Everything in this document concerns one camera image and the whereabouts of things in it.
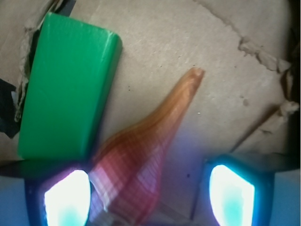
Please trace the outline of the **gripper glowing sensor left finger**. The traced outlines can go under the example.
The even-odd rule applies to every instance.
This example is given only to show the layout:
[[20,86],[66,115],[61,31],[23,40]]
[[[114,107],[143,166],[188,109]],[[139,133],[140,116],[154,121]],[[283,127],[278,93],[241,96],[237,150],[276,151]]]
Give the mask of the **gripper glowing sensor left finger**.
[[2,226],[84,226],[91,203],[85,165],[23,160],[0,165]]

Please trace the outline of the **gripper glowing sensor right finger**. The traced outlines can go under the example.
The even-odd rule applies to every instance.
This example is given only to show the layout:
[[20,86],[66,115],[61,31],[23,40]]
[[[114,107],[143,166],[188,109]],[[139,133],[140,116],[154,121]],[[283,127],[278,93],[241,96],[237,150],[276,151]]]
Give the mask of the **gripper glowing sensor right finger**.
[[299,226],[300,159],[284,154],[221,154],[205,162],[204,197],[218,226]]

